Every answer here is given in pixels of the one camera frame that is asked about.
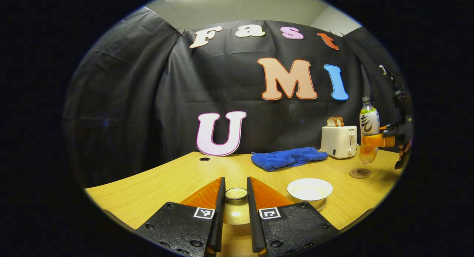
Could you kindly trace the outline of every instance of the bread slice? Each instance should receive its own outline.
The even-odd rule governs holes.
[[[335,117],[329,117],[327,119],[327,126],[328,127],[338,127],[337,119]]]
[[[344,123],[342,122],[342,117],[338,116],[338,117],[336,117],[336,119],[337,119],[338,127],[343,127]]]

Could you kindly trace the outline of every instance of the letter u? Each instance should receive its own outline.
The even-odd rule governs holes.
[[[234,152],[240,144],[240,132],[242,129],[242,119],[247,117],[247,113],[234,111],[226,114],[229,119],[229,136],[224,144],[215,144],[212,141],[214,124],[220,118],[218,113],[205,113],[198,117],[199,129],[196,145],[200,152],[209,156],[226,156]]]

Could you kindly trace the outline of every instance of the foam letter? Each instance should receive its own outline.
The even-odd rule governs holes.
[[[283,36],[289,39],[303,39],[304,36],[299,32],[296,27],[283,26],[280,28],[280,31],[283,32]]]
[[[293,96],[296,83],[298,83],[298,92],[296,92],[298,98],[304,100],[318,98],[311,81],[309,61],[294,60],[289,73],[275,58],[260,58],[257,63],[262,65],[265,71],[266,91],[262,93],[264,100],[278,100],[282,97],[281,92],[276,88],[277,82],[288,98]]]
[[[246,26],[239,26],[236,36],[238,37],[259,37],[265,35],[262,31],[262,27],[257,24],[247,24]]]
[[[339,47],[334,45],[332,42],[334,41],[332,38],[328,37],[325,33],[318,33],[318,36],[322,37],[324,42],[327,44],[327,46],[330,46],[331,48],[335,50],[339,50]]]
[[[329,72],[332,82],[332,98],[334,100],[347,100],[349,95],[347,95],[344,90],[344,85],[342,85],[341,78],[341,69],[337,66],[327,64],[324,66],[324,69]]]
[[[196,145],[200,152],[210,156],[226,156],[234,152],[240,144],[240,131],[242,119],[247,117],[247,113],[241,111],[229,112],[226,118],[229,119],[229,137],[224,144],[215,144],[212,141],[214,124],[220,115],[218,113],[205,113],[198,117],[199,129]]]
[[[216,26],[216,27],[211,27],[208,29],[196,31],[196,38],[194,40],[194,43],[191,46],[189,46],[189,48],[193,49],[193,48],[206,45],[207,43],[209,43],[208,41],[206,41],[206,38],[212,39],[216,35],[216,31],[221,31],[221,30],[222,30],[222,26]]]

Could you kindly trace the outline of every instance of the peach letter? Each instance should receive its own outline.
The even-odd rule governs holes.
[[[282,97],[281,92],[276,88],[277,82],[288,98],[293,96],[296,83],[298,83],[296,92],[298,98],[304,100],[318,98],[311,81],[309,61],[294,60],[289,73],[275,58],[260,58],[257,63],[262,65],[265,71],[266,91],[262,93],[264,100],[278,100]]]

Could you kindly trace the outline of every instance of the blue towel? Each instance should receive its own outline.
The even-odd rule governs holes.
[[[253,163],[265,171],[275,171],[283,167],[302,166],[309,161],[320,161],[327,158],[327,153],[319,152],[313,147],[292,149],[272,153],[252,153]]]

